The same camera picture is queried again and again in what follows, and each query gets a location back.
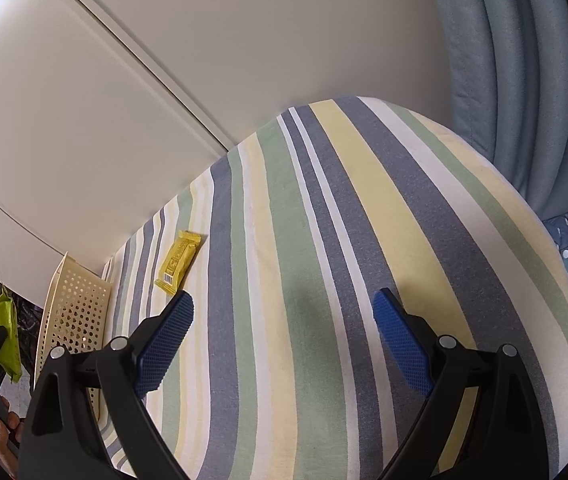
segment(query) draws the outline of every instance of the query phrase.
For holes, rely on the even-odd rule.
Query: cabinet door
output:
[[[0,207],[100,272],[224,155],[77,0],[0,0]]]
[[[289,106],[349,94],[449,122],[433,0],[81,1],[235,143]]]
[[[62,255],[30,234],[0,209],[0,282],[44,307],[48,286]]]

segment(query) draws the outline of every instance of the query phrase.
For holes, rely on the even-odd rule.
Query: finger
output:
[[[0,459],[4,466],[6,466],[6,469],[10,472],[11,477],[17,478],[19,462],[17,461],[17,457],[13,455],[6,446],[0,447]]]
[[[0,448],[6,446],[8,442],[8,430],[3,422],[0,421]]]
[[[15,430],[17,429],[17,426],[19,425],[19,415],[17,415],[17,413],[15,412],[10,412],[8,414],[8,426],[11,430]]]
[[[17,431],[15,432],[15,439],[17,440],[17,442],[19,442],[21,444],[21,436],[24,433],[24,423],[20,423],[20,425],[17,427]]]

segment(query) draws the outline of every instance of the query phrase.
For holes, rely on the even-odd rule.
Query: metal screw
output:
[[[110,348],[112,348],[113,350],[122,350],[122,349],[126,348],[127,344],[128,344],[128,338],[126,338],[124,336],[119,336],[119,337],[115,337],[110,342]]]
[[[458,342],[453,336],[443,335],[440,337],[440,345],[442,345],[443,348],[448,348],[450,350],[451,348],[455,348],[458,345]]]
[[[50,356],[53,359],[59,359],[62,355],[64,355],[65,351],[66,349],[63,346],[56,346],[50,351]]]
[[[508,357],[515,357],[518,354],[518,349],[513,345],[504,345],[502,347],[502,352],[504,352]]]

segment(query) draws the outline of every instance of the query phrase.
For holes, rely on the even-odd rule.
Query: green bag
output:
[[[4,288],[0,296],[0,326],[8,330],[8,337],[0,350],[0,365],[10,380],[17,383],[21,378],[21,357],[17,336],[17,307]]]

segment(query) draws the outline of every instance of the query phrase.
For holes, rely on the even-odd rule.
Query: mattress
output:
[[[193,480],[377,478],[423,402],[373,320],[384,286],[468,348],[515,345],[551,472],[568,461],[568,275],[528,205],[445,127],[372,98],[287,110],[109,261],[104,341],[167,304],[153,281],[179,230],[204,236],[183,283],[195,320],[144,402]],[[132,473],[102,408],[113,464]]]

